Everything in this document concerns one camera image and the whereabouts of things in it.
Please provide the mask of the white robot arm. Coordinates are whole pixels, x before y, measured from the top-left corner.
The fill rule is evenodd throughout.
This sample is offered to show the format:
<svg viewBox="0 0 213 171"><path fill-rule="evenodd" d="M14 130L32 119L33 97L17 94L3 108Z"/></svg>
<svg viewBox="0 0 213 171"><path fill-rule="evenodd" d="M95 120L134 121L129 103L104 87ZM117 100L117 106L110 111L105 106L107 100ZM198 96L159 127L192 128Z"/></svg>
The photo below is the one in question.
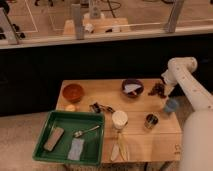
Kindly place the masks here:
<svg viewBox="0 0 213 171"><path fill-rule="evenodd" d="M162 74L167 85L179 85L194 110L183 129L179 171L213 171L213 95L192 73L194 57L175 57Z"/></svg>

